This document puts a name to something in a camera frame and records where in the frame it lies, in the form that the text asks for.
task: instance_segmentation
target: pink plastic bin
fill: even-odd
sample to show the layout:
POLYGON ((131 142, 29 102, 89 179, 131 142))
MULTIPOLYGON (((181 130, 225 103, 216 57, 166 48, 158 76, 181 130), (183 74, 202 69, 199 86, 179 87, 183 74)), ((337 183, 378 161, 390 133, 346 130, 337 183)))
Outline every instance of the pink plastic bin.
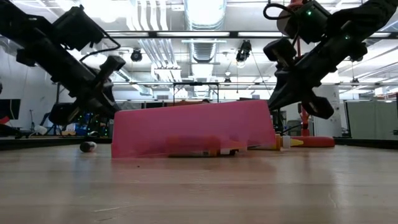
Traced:
POLYGON ((126 110, 114 119, 112 158, 165 157, 173 154, 275 143, 275 132, 264 100, 126 110), (168 141, 181 136, 179 144, 168 141), (196 139, 190 147, 186 139, 196 139))

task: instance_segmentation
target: ceiling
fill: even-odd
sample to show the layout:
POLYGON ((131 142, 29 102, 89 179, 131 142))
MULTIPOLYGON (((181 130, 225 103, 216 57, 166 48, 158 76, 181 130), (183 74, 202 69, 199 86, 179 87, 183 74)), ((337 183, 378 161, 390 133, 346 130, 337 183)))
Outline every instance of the ceiling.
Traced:
MULTIPOLYGON (((14 4, 20 7, 23 11, 29 14, 36 14, 46 17, 53 22, 61 15, 64 10, 60 7, 62 4, 73 3, 78 4, 78 1, 72 0, 14 0, 14 4)), ((288 1, 273 0, 272 2, 288 4, 288 1)), ((337 11, 342 8, 356 7, 361 4, 359 0, 319 0, 324 7, 330 11, 337 11)), ((278 32, 275 21, 269 21, 262 15, 262 10, 268 1, 256 0, 227 0, 226 15, 224 18, 223 30, 237 30, 237 31, 273 31, 278 32)), ((91 16, 104 30, 129 30, 126 25, 126 15, 131 11, 127 0, 113 0, 112 6, 105 9, 107 13, 93 12, 91 16), (111 23, 105 23, 101 20, 101 16, 108 13, 114 13, 118 18, 111 23)), ((183 0, 168 0, 167 4, 167 25, 170 30, 186 30, 183 0)), ((149 19, 149 11, 147 9, 147 20, 149 19)), ((270 10, 270 15, 278 15, 279 10, 270 10)), ((398 15, 391 19, 389 25, 398 21, 398 15)), ((383 31, 396 31, 394 26, 386 26, 383 31)), ((178 65, 181 67, 182 78, 187 78, 192 75, 191 58, 188 44, 182 43, 183 39, 172 39, 172 47, 178 65)), ((243 68, 236 66, 235 55, 236 49, 241 45, 242 39, 225 39, 225 43, 218 44, 216 49, 216 57, 214 61, 214 68, 212 73, 212 80, 223 80, 225 73, 230 72, 233 82, 261 82, 260 74, 265 80, 274 82, 275 72, 274 63, 270 62, 262 53, 262 48, 274 39, 252 39, 253 54, 247 59, 246 65, 243 68)), ((121 53, 132 52, 133 48, 139 48, 140 44, 137 39, 118 39, 122 45, 121 53)), ((344 61, 338 66, 339 79, 341 82, 349 82, 352 77, 365 77, 360 79, 361 82, 396 82, 395 77, 398 78, 398 63, 397 50, 398 40, 380 40, 373 43, 368 48, 368 54, 364 60, 359 63, 351 63, 344 61)), ((314 45, 307 45, 301 42, 302 52, 308 52, 314 45)), ((125 69, 130 72, 135 80, 149 81, 151 71, 151 61, 146 54, 143 55, 141 62, 132 62, 129 59, 130 54, 124 54, 124 59, 127 64, 125 69)), ((374 86, 365 86, 361 88, 364 90, 375 89, 374 86)))

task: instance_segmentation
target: wooden table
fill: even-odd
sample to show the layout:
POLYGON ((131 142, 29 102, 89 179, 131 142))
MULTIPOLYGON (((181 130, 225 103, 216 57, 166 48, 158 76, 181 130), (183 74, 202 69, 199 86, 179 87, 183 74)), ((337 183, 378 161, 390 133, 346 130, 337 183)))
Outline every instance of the wooden table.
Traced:
POLYGON ((111 160, 0 152, 0 223, 397 223, 398 153, 341 147, 111 160))

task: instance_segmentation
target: small cylinder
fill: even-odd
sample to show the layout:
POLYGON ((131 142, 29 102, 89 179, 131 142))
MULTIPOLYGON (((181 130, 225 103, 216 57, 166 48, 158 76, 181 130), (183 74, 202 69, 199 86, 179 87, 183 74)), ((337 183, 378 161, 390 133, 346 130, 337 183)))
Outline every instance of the small cylinder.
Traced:
POLYGON ((82 152, 93 152, 97 148, 95 142, 83 142, 80 144, 80 150, 82 152))

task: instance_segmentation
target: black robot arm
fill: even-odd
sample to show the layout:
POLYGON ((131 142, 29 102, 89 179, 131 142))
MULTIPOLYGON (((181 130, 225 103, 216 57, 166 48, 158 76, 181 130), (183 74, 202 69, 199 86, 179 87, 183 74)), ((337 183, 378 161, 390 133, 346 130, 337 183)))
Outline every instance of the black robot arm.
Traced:
POLYGON ((71 8, 51 24, 41 16, 24 13, 9 0, 0 0, 0 34, 22 47, 17 52, 18 62, 31 67, 39 65, 53 82, 61 83, 71 97, 76 97, 74 103, 55 105, 51 122, 71 123, 83 110, 113 118, 119 110, 109 76, 125 61, 109 56, 100 72, 95 72, 67 51, 81 50, 88 44, 92 47, 107 35, 84 13, 82 6, 71 8))
POLYGON ((264 47, 269 60, 278 62, 277 84, 268 101, 270 110, 301 101, 314 116, 327 119, 333 115, 328 100, 315 96, 312 88, 320 86, 328 73, 337 71, 336 66, 345 58, 360 60, 368 52, 362 41, 387 24, 397 5, 398 0, 369 0, 357 8, 330 15, 316 1, 304 1, 296 11, 290 10, 285 27, 288 36, 318 44, 296 59, 294 46, 287 38, 264 47))

